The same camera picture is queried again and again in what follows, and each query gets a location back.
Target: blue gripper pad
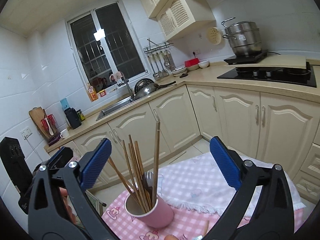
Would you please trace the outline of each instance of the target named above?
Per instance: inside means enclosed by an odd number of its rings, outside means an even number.
[[[81,158],[79,164],[85,164],[85,162],[87,162],[86,166],[80,169],[80,187],[83,191],[93,187],[111,155],[111,150],[111,142],[107,138],[104,138],[94,151],[87,152]]]
[[[230,187],[238,190],[241,186],[240,170],[230,157],[226,146],[219,137],[215,136],[210,140],[210,152],[219,166],[226,182]]]

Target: kitchen sink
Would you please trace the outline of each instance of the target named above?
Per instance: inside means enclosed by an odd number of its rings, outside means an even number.
[[[111,114],[117,110],[119,110],[120,108],[127,106],[129,104],[131,104],[133,102],[133,99],[131,97],[127,97],[125,99],[122,99],[121,101],[114,103],[111,106],[106,107],[105,109],[102,109],[98,115],[98,118],[96,121],[98,121],[99,119],[107,116],[108,114]]]

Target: window pane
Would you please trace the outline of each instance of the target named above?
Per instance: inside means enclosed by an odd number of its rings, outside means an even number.
[[[100,8],[96,13],[117,69],[126,78],[145,72],[118,4]]]
[[[93,35],[96,28],[91,14],[71,23],[71,30],[84,71],[96,92],[114,85],[115,82],[109,80],[112,71],[107,57]]]

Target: dish soap bottle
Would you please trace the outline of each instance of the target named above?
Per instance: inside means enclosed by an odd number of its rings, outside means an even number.
[[[89,83],[87,85],[88,85],[88,93],[90,95],[91,101],[97,100],[98,96],[97,96],[96,91],[94,90],[94,87],[92,85],[90,85]]]

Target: pot lid handle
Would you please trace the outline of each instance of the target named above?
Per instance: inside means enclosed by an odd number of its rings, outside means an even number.
[[[225,22],[231,21],[231,20],[233,20],[233,19],[235,19],[235,17],[232,17],[232,18],[230,18],[230,19],[228,19],[228,20],[224,20],[221,24],[222,24],[223,26],[225,26],[225,25],[224,25]]]

